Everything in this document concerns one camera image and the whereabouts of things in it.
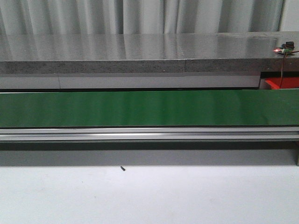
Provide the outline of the green conveyor belt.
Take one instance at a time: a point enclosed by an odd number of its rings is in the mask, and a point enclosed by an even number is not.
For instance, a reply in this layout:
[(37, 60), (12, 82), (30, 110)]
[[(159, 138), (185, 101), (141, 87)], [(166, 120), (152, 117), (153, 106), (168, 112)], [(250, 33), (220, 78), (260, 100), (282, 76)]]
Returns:
[(0, 126), (296, 126), (299, 91), (2, 93)]

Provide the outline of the red plastic bin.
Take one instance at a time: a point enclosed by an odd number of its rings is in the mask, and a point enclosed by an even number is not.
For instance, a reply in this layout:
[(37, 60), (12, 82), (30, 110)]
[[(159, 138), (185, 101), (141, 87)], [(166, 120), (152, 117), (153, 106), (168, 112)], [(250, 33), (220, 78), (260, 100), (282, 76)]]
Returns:
[(273, 90), (278, 89), (296, 89), (299, 87), (299, 78), (298, 77), (271, 77), (267, 78), (265, 82), (271, 87)]

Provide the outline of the aluminium conveyor frame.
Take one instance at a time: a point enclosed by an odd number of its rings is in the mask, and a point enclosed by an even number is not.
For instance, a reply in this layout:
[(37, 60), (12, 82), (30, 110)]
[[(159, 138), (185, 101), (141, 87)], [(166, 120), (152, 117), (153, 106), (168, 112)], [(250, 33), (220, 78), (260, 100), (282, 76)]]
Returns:
[(1, 166), (295, 165), (299, 129), (144, 127), (1, 129)]

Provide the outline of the small green circuit board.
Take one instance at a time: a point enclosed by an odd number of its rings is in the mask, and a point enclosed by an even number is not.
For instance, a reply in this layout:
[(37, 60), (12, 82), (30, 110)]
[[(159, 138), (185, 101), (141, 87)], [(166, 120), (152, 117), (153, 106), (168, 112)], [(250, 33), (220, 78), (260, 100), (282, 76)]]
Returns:
[(274, 53), (282, 54), (282, 55), (289, 55), (298, 53), (298, 50), (295, 50), (294, 42), (285, 42), (280, 47), (276, 47), (273, 50)]

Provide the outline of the white pleated curtain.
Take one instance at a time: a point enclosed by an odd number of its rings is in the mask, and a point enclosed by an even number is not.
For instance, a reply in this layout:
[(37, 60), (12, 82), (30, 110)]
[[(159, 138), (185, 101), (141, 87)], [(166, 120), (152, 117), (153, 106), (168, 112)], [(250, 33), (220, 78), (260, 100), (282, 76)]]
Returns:
[(0, 3), (3, 35), (298, 29), (296, 0), (3, 0)]

